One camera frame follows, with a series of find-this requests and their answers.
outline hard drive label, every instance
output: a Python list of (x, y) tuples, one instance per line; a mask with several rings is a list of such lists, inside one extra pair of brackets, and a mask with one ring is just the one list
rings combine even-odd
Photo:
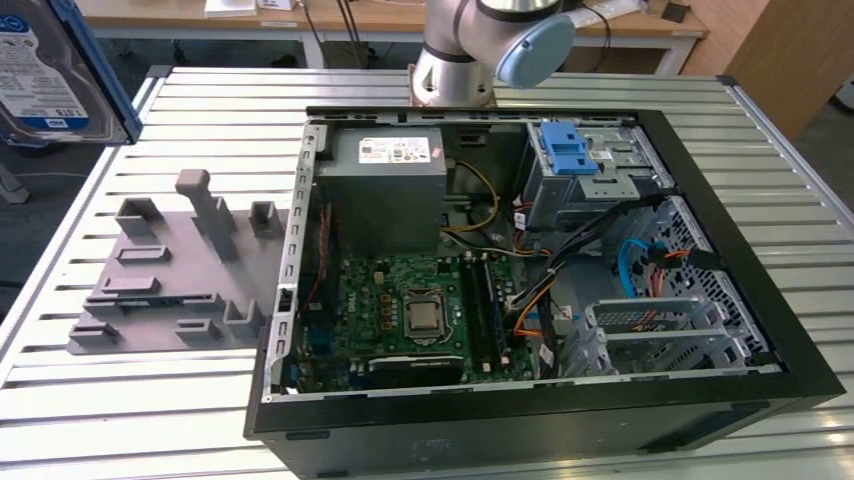
[(38, 59), (37, 49), (26, 21), (0, 13), (0, 102), (30, 127), (85, 128), (86, 111), (60, 73)]

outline label sticker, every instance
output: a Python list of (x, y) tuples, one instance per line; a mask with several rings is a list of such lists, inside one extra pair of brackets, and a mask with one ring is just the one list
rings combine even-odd
[(516, 230), (524, 230), (524, 227), (527, 225), (525, 220), (527, 218), (524, 216), (524, 213), (515, 212), (512, 214), (512, 223), (513, 223), (513, 226), (516, 227)]
[(548, 365), (549, 367), (553, 366), (555, 353), (551, 351), (551, 349), (545, 346), (544, 343), (539, 346), (539, 358), (543, 359), (543, 362), (545, 362), (545, 365)]
[(261, 22), (261, 27), (272, 27), (272, 28), (296, 28), (295, 22)]
[(427, 137), (363, 138), (359, 163), (429, 163)]
[(613, 155), (611, 154), (609, 150), (591, 150), (589, 159), (591, 160), (613, 160)]
[(0, 103), (33, 128), (85, 128), (85, 109), (60, 73), (41, 63), (37, 49), (26, 21), (0, 14)]

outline hard drive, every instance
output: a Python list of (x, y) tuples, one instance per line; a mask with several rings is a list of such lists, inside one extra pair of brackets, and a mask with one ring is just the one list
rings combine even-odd
[(0, 139), (121, 145), (141, 123), (73, 0), (0, 5)]

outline black wire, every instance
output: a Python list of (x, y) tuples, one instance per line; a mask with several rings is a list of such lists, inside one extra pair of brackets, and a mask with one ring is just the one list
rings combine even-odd
[(24, 288), (24, 282), (10, 282), (8, 280), (0, 280), (0, 288), (14, 288), (20, 290)]
[(595, 9), (589, 8), (584, 2), (580, 2), (581, 8), (589, 10), (596, 14), (601, 23), (604, 23), (604, 42), (601, 43), (601, 53), (599, 54), (599, 61), (593, 65), (593, 67), (587, 70), (587, 73), (596, 73), (599, 71), (599, 67), (604, 63), (604, 60), (608, 58), (608, 54), (611, 53), (611, 24), (608, 23), (608, 19), (601, 15)]
[(359, 57), (359, 46), (356, 45), (356, 34), (353, 31), (353, 27), (349, 24), (349, 17), (347, 16), (347, 8), (349, 8), (349, 5), (347, 5), (347, 0), (336, 0), (336, 3), (337, 3), (337, 9), (341, 12), (341, 18), (344, 19), (344, 26), (347, 27), (347, 35), (349, 36), (349, 47), (352, 49), (352, 56), (353, 56), (353, 59), (356, 60), (356, 66), (361, 68), (361, 58)]
[[(589, 219), (580, 227), (577, 227), (575, 231), (567, 236), (553, 254), (551, 255), (551, 257), (548, 257), (548, 260), (545, 261), (545, 268), (551, 268), (555, 263), (563, 259), (563, 257), (580, 250), (580, 248), (597, 237), (597, 231), (607, 228), (609, 223), (616, 220), (616, 217), (619, 215), (638, 208), (655, 206), (660, 204), (666, 199), (666, 194), (654, 194), (642, 197), (638, 200), (623, 201), (608, 208), (604, 212)], [(584, 232), (591, 232), (588, 240), (576, 242), (576, 239), (579, 239), (580, 235), (583, 235)]]
[(303, 13), (305, 14), (305, 21), (308, 21), (308, 26), (311, 27), (311, 33), (315, 36), (315, 41), (317, 42), (317, 48), (320, 49), (320, 56), (323, 57), (323, 65), (325, 68), (329, 68), (329, 59), (325, 57), (325, 50), (323, 49), (323, 42), (320, 41), (320, 35), (317, 35), (317, 29), (315, 28), (315, 22), (311, 19), (311, 14), (308, 13), (308, 2), (299, 2), (299, 5), (303, 7)]
[(563, 318), (565, 318), (567, 320), (572, 320), (571, 318), (567, 318), (565, 314), (563, 313), (561, 307), (560, 305), (557, 305), (557, 302), (555, 302), (553, 297), (551, 296), (551, 294), (548, 295), (548, 300), (551, 301), (551, 304), (555, 306), (555, 308), (557, 309), (557, 311), (560, 312), (560, 316)]
[(396, 45), (397, 42), (391, 42), (388, 48), (385, 49), (385, 53), (383, 53), (383, 55), (379, 57), (380, 60), (385, 60), (385, 57), (388, 57), (388, 54), (391, 53), (391, 49), (395, 48)]
[(352, 9), (349, 8), (349, 2), (352, 0), (341, 0), (344, 2), (344, 8), (347, 9), (347, 15), (349, 16), (349, 25), (352, 26), (352, 32), (356, 35), (356, 43), (361, 43), (361, 37), (359, 37), (359, 27), (356, 26), (356, 17), (352, 16)]

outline power supply label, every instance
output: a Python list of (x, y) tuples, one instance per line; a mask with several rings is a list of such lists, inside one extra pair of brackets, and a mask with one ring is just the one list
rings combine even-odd
[(359, 141), (359, 163), (429, 163), (427, 137), (363, 138)]

